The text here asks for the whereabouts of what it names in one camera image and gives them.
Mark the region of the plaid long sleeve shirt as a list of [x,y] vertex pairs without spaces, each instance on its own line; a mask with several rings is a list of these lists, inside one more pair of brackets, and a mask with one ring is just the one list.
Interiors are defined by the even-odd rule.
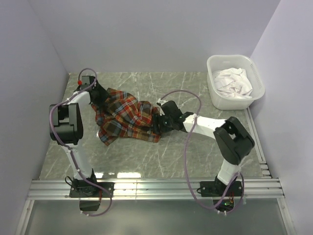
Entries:
[[91,104],[98,137],[107,146],[118,138],[134,138],[158,142],[160,134],[153,132],[153,115],[159,108],[148,101],[139,101],[130,93],[108,88],[110,97],[101,105]]

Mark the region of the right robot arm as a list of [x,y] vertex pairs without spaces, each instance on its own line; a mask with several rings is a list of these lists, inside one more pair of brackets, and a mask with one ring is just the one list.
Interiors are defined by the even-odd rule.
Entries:
[[173,130],[196,133],[217,142],[224,158],[216,176],[215,189],[225,196],[232,191],[232,177],[241,170],[240,164],[255,146],[255,141],[236,117],[214,119],[198,116],[192,112],[182,113],[172,100],[159,99],[160,114],[153,116],[153,132],[163,134]]

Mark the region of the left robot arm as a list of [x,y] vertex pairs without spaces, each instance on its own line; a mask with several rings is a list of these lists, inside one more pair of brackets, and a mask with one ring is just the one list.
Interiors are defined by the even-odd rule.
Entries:
[[81,144],[84,127],[80,108],[95,105],[103,110],[109,97],[107,90],[98,83],[96,75],[79,76],[78,87],[73,95],[49,107],[50,137],[65,151],[74,172],[74,185],[83,181],[81,191],[87,197],[95,196],[99,185]]

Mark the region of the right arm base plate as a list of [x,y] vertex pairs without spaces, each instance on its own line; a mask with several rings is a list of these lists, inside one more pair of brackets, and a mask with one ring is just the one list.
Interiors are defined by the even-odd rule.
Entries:
[[[221,197],[226,189],[223,183],[216,183],[215,181],[201,181],[197,193],[201,197]],[[241,181],[233,182],[227,190],[226,196],[241,196],[244,186]]]

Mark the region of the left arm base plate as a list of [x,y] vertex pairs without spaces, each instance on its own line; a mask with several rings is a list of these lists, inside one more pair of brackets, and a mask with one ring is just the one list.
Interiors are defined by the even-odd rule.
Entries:
[[100,193],[100,188],[92,186],[85,181],[79,181],[78,186],[72,186],[69,192],[70,198],[109,198],[113,196],[114,182],[98,182],[104,190]]

